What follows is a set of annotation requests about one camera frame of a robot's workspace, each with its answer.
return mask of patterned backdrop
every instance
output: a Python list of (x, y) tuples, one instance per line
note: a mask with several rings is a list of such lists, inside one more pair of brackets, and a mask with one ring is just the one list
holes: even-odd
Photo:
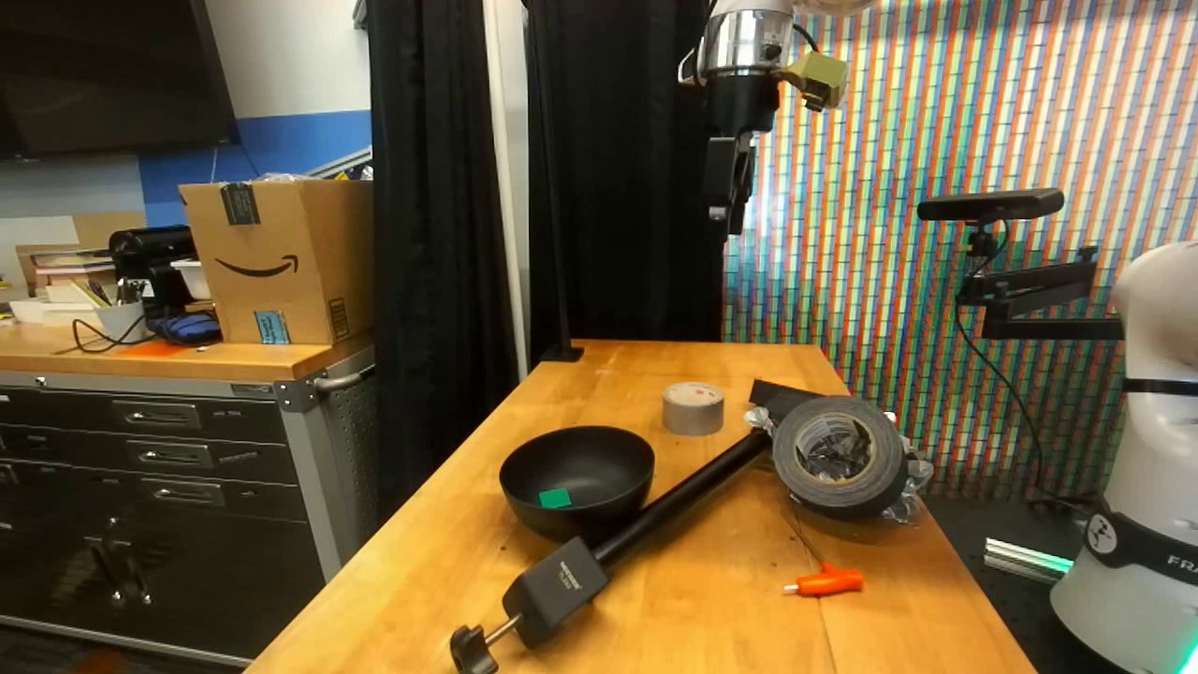
[(1125, 348), (980, 342), (1033, 433), (954, 333), (965, 227), (915, 212), (928, 195), (1060, 187), (1060, 212), (1006, 225), (996, 268), (1101, 246), (1097, 292), (1053, 316), (1109, 316), (1119, 268), (1198, 225), (1196, 0), (889, 0), (807, 26), (852, 61), (852, 90), (834, 113), (788, 96), (762, 142), (726, 246), (726, 342), (825, 343), (857, 398), (899, 413), (939, 495), (1019, 495), (1036, 447), (1046, 488), (1101, 488)]

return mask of wall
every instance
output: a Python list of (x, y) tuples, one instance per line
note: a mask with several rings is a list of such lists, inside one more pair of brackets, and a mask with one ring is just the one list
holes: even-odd
[[(964, 225), (928, 195), (1064, 187), (1011, 221), (1011, 268), (1101, 246), (1119, 268), (1196, 234), (1196, 0), (920, 0), (810, 20), (854, 81), (839, 113), (788, 96), (762, 146), (749, 227), (726, 246), (726, 336), (825, 343), (854, 394), (899, 413), (943, 495), (1011, 495), (1036, 453), (1019, 402), (954, 333)], [(1119, 343), (980, 342), (1040, 427), (1053, 489), (1105, 480), (1119, 438)]]
[(0, 252), (69, 239), (72, 212), (144, 211), (179, 225), (176, 182), (311, 173), (370, 146), (370, 56), (357, 0), (206, 0), (241, 146), (0, 163)]

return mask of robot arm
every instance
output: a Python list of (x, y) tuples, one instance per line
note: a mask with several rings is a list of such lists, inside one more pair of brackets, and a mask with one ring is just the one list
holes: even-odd
[[(782, 62), (803, 0), (714, 0), (706, 37), (679, 62), (679, 81), (709, 90), (709, 161), (706, 198), (709, 221), (741, 231), (741, 212), (752, 195), (758, 132), (777, 128), (778, 81), (798, 85), (807, 110), (839, 106), (845, 62), (825, 54), (807, 54)], [(817, 12), (854, 12), (870, 0), (817, 0)]]

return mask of red object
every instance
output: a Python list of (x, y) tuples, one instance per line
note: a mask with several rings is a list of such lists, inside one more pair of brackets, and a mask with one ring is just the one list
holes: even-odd
[(839, 568), (820, 562), (817, 575), (798, 575), (795, 585), (788, 585), (792, 595), (844, 595), (844, 593), (862, 593), (864, 586), (864, 574), (862, 568)]

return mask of metal cabinet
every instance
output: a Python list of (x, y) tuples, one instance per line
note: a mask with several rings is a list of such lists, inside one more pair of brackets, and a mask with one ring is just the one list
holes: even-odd
[(0, 376), (0, 625), (245, 665), (375, 528), (370, 398)]

